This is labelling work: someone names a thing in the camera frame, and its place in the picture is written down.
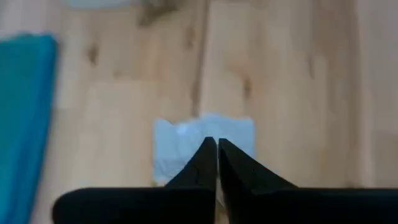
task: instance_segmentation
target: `wooden floor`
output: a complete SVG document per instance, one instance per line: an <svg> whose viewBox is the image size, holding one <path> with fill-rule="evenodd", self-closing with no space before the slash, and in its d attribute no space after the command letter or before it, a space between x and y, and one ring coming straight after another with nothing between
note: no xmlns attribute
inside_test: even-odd
<svg viewBox="0 0 398 224"><path fill-rule="evenodd" d="M60 41L32 223L50 223L69 190L151 185L153 121L208 112L251 116L258 161L299 186L398 186L394 0L191 0L145 28L137 6L38 1L17 23L0 11L0 35Z"/></svg>

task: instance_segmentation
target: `black object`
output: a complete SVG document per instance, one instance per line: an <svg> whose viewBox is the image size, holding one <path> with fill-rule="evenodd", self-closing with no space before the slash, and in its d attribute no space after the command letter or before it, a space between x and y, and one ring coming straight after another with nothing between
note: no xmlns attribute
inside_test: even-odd
<svg viewBox="0 0 398 224"><path fill-rule="evenodd" d="M226 139L220 139L219 161L231 224L265 220L276 223L398 222L398 190L298 188Z"/></svg>
<svg viewBox="0 0 398 224"><path fill-rule="evenodd" d="M206 138L199 150L165 187L81 189L60 197L53 207L56 224L214 223L217 146Z"/></svg>

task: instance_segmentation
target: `blue towel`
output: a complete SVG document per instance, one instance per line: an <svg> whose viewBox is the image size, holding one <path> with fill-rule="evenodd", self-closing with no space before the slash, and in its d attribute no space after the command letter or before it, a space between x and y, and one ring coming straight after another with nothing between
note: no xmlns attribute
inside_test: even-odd
<svg viewBox="0 0 398 224"><path fill-rule="evenodd" d="M165 184L176 176L198 150L207 136L229 139L255 158L255 127L251 118L232 119L206 114L175 125L164 119L154 127L154 180Z"/></svg>
<svg viewBox="0 0 398 224"><path fill-rule="evenodd" d="M27 223L44 156L56 42L19 35L0 42L0 223Z"/></svg>

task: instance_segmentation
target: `white object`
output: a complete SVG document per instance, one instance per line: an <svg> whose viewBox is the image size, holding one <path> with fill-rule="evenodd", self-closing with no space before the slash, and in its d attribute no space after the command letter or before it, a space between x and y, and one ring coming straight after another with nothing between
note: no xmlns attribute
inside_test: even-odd
<svg viewBox="0 0 398 224"><path fill-rule="evenodd" d="M80 9L103 9L140 4L144 0L62 0L66 5Z"/></svg>

